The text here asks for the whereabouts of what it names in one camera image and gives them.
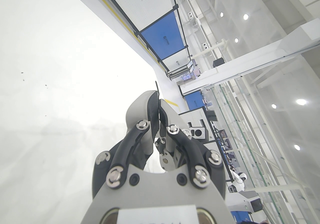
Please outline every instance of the blue panel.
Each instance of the blue panel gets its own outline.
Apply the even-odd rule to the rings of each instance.
[[[241,223],[242,221],[245,221],[248,223],[254,223],[254,222],[251,222],[249,213],[246,211],[231,211],[231,214],[233,217],[235,217],[237,223]]]
[[[189,110],[191,111],[205,106],[202,101],[202,94],[200,91],[185,95],[184,98],[188,104]]]
[[[173,11],[141,34],[161,60],[184,48]]]

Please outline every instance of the humanoid robot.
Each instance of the humanoid robot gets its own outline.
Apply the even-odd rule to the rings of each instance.
[[[233,182],[228,184],[229,192],[240,192],[245,190],[245,183],[244,181],[247,180],[247,175],[245,173],[236,173],[233,170],[230,170],[232,176],[233,176]]]

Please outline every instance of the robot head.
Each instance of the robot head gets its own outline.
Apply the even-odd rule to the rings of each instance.
[[[242,181],[247,180],[247,175],[245,173],[238,173],[239,177],[241,178]]]

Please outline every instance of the yellow stripe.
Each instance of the yellow stripe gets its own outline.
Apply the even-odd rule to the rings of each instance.
[[[171,104],[171,105],[174,105],[174,106],[178,107],[179,111],[181,111],[178,104],[173,103],[173,102],[171,102],[171,101],[168,100],[168,99],[165,99],[165,102],[167,102],[168,104]]]
[[[111,8],[111,6],[105,0],[102,0],[103,3],[108,7],[108,9],[117,17],[117,19],[126,27],[126,29],[131,33],[132,36],[137,39],[137,41],[141,44],[141,46],[149,53],[152,59],[158,63],[158,65],[162,68],[163,71],[166,71],[164,67],[158,62],[158,60],[154,57],[154,55],[148,50],[148,48],[139,40],[139,38],[134,34],[134,32],[128,27],[128,25],[120,18],[120,16]]]

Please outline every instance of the ceiling light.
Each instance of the ceiling light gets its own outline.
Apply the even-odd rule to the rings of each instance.
[[[301,105],[301,106],[303,106],[303,105],[305,105],[305,104],[307,103],[307,101],[304,100],[304,99],[297,99],[297,100],[296,100],[296,103],[299,104],[299,105]]]

